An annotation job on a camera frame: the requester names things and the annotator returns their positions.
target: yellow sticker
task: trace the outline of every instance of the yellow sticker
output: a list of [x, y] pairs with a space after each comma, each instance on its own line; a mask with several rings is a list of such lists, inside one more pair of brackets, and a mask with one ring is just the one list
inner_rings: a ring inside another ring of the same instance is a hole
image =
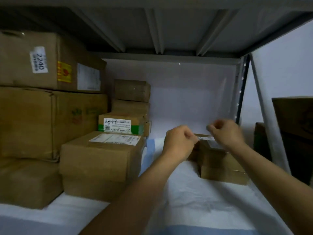
[[72, 82], [72, 66], [58, 61], [58, 81]]

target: white label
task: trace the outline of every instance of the white label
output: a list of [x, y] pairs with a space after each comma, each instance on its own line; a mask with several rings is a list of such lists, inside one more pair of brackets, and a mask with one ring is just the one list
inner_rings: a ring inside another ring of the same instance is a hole
[[104, 118], [103, 121], [104, 132], [131, 134], [131, 120]]
[[208, 144], [213, 149], [223, 149], [223, 147], [221, 145], [219, 145], [218, 142], [216, 142], [215, 140], [213, 140], [213, 141], [209, 140]]
[[214, 137], [213, 136], [208, 136], [208, 137], [198, 137], [199, 140], [210, 140], [210, 141], [214, 141]]
[[140, 136], [102, 133], [89, 142], [116, 143], [136, 146]]
[[83, 64], [77, 64], [77, 89], [100, 91], [100, 71]]
[[45, 47], [37, 46], [34, 50], [29, 52], [30, 63], [32, 65], [33, 73], [47, 73], [47, 57]]

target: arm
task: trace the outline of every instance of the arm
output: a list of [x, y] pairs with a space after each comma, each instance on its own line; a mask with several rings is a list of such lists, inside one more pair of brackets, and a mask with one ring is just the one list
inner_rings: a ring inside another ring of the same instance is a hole
[[313, 234], [313, 189], [252, 150], [231, 120], [208, 126], [215, 140], [242, 165], [295, 235]]
[[190, 155], [197, 141], [187, 126], [169, 130], [161, 156], [80, 234], [141, 234], [170, 174]]

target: upper shelf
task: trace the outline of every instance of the upper shelf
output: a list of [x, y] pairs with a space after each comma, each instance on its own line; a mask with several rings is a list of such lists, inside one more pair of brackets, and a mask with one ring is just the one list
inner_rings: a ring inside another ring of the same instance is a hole
[[313, 19], [313, 0], [0, 0], [0, 4], [1, 29], [55, 31], [81, 40], [90, 51], [113, 53], [238, 58]]

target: person's right arm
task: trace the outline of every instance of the person's right arm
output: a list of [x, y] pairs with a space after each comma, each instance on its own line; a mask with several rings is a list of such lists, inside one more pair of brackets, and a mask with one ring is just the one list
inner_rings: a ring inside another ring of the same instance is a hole
[[313, 189], [251, 149], [232, 120], [208, 130], [242, 165], [251, 180], [295, 235], [313, 234]]

